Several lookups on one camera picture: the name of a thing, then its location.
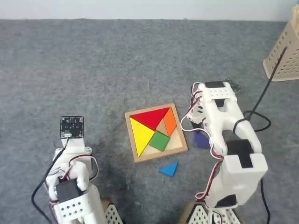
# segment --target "gray carpet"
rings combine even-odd
[[[187,110],[190,86],[231,78],[242,110],[264,88],[262,60],[285,23],[243,21],[0,21],[1,223],[45,220],[30,195],[50,164],[60,115],[85,115],[85,144],[100,164],[94,183],[128,224],[172,224],[205,188],[214,159],[189,151],[134,164],[124,113],[174,102]],[[299,207],[298,81],[272,83],[258,111],[272,127],[258,134],[269,165],[265,194],[273,224],[296,223]],[[253,126],[262,126],[258,119]],[[175,177],[158,169],[179,162]],[[37,202],[50,215],[44,189]],[[238,209],[264,224],[259,190]]]

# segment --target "circuit board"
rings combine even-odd
[[[84,116],[61,116],[60,138],[83,138]]]

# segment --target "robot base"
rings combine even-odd
[[[243,224],[235,210],[226,209],[215,211],[221,214],[223,224]],[[221,224],[219,214],[213,213],[213,220],[209,221],[212,219],[209,217],[212,213],[209,214],[205,204],[192,201],[186,207],[179,224]]]

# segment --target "white perforated base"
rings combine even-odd
[[[222,224],[241,224],[237,216],[231,209],[217,211],[222,216]],[[220,215],[213,213],[216,224],[221,224]],[[197,205],[194,209],[188,224],[208,224],[208,214],[203,209],[202,205]]]
[[[237,216],[231,209],[219,212],[222,215],[223,224],[241,224]],[[219,215],[214,214],[214,221],[216,224],[221,224],[221,218]]]
[[[208,215],[202,205],[197,205],[188,224],[207,224]]]
[[[108,206],[105,216],[108,224],[123,224],[114,204]]]
[[[58,220],[62,223],[83,217],[92,212],[89,206],[88,194],[59,203],[54,206],[54,209]]]

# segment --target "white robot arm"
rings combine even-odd
[[[268,166],[249,121],[238,122],[244,116],[230,84],[195,83],[185,117],[192,122],[193,130],[203,129],[208,135],[211,154],[220,160],[213,169],[215,174],[220,166],[217,176],[211,175],[206,191],[197,198],[211,210],[231,209],[246,203]],[[239,140],[225,141],[223,130],[233,131]]]
[[[49,172],[45,186],[52,213],[59,224],[105,224],[100,194],[90,183],[99,167],[92,149],[84,145],[83,116],[61,117],[61,140],[65,150]],[[62,148],[55,151],[54,158]],[[92,159],[96,165],[93,174]]]

